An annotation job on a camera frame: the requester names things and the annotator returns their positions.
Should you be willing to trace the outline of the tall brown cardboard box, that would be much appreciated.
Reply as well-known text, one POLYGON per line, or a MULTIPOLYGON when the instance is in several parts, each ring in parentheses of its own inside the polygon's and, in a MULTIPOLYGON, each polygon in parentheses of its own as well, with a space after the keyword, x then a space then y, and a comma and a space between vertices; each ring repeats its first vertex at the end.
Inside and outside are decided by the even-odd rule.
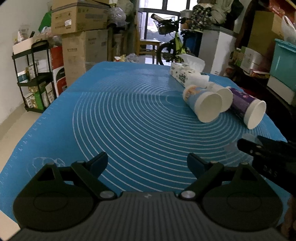
POLYGON ((248 48, 271 58, 274 53, 275 39, 283 39, 282 18, 269 11, 256 11, 250 34, 248 48))

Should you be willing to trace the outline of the blue silicone baking mat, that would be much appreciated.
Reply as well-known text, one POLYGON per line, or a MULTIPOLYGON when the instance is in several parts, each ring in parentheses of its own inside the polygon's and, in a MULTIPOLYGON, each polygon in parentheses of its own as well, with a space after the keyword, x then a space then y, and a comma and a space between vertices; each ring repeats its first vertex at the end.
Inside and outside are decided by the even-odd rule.
POLYGON ((284 141, 265 116, 249 130, 231 113, 202 123, 184 102, 183 87, 161 65, 102 62, 63 92, 16 145, 1 172, 1 211, 46 164, 59 167, 108 154, 100 181, 123 191, 180 192, 195 181, 187 155, 235 166, 251 161, 231 149, 240 138, 284 141))

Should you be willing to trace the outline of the white paper cup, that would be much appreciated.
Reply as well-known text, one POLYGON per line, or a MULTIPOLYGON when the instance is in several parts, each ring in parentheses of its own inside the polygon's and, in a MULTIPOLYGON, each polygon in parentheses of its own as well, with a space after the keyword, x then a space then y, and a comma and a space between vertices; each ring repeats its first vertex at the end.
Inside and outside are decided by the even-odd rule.
POLYGON ((217 93, 221 96, 222 98, 222 108, 220 111, 221 113, 226 112, 230 108, 233 102, 233 93, 230 90, 230 87, 223 87, 214 82, 209 82, 207 85, 207 90, 217 93))

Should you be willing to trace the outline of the white carton box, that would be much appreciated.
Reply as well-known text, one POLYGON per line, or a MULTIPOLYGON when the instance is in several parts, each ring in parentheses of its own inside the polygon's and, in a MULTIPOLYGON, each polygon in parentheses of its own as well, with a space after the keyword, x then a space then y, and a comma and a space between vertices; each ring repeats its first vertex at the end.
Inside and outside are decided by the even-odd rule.
POLYGON ((240 68, 247 73, 257 70, 263 60, 263 56, 259 52, 244 46, 241 48, 241 53, 243 54, 243 58, 240 68))

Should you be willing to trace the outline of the purple paper cup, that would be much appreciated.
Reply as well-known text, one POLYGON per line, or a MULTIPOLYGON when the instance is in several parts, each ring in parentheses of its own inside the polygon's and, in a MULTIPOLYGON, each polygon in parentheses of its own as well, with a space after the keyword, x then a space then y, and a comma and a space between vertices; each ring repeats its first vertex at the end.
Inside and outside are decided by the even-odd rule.
POLYGON ((241 120, 249 130, 256 128, 265 115, 266 102, 234 87, 227 88, 233 94, 229 113, 241 120))

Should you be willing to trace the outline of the black metal shelf rack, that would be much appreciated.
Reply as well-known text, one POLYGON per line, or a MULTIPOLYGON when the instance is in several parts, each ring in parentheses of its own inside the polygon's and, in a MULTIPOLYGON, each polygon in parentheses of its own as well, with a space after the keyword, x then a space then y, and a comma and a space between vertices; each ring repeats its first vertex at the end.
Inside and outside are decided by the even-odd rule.
POLYGON ((57 97, 49 42, 40 40, 33 43, 30 49, 13 53, 11 57, 26 111, 43 113, 57 97), (27 58, 27 66, 18 71, 15 61, 22 57, 27 58))

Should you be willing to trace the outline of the blue patterned paper cup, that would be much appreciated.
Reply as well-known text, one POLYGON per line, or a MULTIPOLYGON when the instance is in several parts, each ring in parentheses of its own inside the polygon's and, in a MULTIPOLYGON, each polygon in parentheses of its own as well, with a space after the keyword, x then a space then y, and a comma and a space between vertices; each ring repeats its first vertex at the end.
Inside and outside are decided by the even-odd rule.
POLYGON ((202 123, 215 120, 222 109, 222 97, 196 85, 189 85, 183 91, 185 103, 202 123))

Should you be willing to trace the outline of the teal plastic storage bin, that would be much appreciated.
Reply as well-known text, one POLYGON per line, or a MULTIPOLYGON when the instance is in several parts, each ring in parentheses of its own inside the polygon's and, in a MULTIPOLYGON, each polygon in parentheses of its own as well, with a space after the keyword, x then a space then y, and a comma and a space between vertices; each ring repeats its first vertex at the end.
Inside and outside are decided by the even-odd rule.
POLYGON ((294 44, 275 39, 270 74, 295 92, 296 48, 294 44))

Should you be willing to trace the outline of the white cabinet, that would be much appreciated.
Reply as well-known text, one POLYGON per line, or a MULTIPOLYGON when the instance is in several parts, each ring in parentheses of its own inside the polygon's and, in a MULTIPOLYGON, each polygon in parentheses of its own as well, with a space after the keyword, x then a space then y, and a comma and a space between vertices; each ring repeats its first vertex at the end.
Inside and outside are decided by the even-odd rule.
POLYGON ((235 49, 236 38, 235 32, 222 27, 203 30, 198 57, 205 61, 205 73, 223 76, 235 49))

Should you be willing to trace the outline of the upper cardboard box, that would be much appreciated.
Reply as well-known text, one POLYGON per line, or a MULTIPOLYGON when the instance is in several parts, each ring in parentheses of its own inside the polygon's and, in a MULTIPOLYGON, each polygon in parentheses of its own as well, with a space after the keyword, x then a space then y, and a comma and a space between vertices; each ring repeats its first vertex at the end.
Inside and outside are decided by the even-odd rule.
POLYGON ((108 1, 55 0, 52 5, 52 34, 105 29, 109 9, 108 1))

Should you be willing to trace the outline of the bicycle with basket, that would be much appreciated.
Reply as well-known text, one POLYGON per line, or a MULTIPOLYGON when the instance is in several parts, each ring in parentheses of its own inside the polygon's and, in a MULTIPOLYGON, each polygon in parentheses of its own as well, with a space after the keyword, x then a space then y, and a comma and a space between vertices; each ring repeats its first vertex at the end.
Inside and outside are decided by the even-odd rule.
POLYGON ((163 19, 156 14, 152 14, 151 18, 158 29, 160 35, 169 35, 171 39, 168 42, 162 43, 157 50, 157 61, 160 65, 166 63, 182 63, 182 54, 189 54, 195 56, 189 47, 186 47, 180 36, 185 37, 186 34, 190 33, 190 30, 181 30, 179 35, 179 26, 181 24, 187 24, 191 18, 180 18, 179 20, 163 19))

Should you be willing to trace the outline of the lower cardboard box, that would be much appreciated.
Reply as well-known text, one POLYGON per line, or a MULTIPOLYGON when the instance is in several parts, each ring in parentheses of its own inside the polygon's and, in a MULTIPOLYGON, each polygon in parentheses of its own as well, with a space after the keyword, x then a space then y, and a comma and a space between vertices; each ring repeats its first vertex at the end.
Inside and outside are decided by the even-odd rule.
POLYGON ((95 64, 107 61, 108 30, 90 30, 62 35, 67 86, 95 64))

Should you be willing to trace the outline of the tissue pack with white tissue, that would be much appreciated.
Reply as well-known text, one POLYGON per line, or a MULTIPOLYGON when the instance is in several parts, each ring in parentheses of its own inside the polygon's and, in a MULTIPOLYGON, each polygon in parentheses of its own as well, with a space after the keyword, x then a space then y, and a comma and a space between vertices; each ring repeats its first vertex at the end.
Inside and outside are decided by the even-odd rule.
POLYGON ((209 75, 203 73, 205 61, 189 54, 179 55, 183 59, 182 63, 171 63, 170 75, 183 87, 196 85, 205 88, 209 83, 209 75))

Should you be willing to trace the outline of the wooden chair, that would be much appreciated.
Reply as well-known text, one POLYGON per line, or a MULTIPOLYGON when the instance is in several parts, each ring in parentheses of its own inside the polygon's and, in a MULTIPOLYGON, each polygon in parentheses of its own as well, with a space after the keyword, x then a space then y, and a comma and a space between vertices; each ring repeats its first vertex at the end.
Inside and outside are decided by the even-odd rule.
POLYGON ((158 40, 147 40, 140 38, 140 26, 139 26, 139 13, 135 13, 135 27, 136 27, 136 55, 151 55, 152 64, 158 65, 159 61, 157 59, 157 51, 161 45, 158 40))

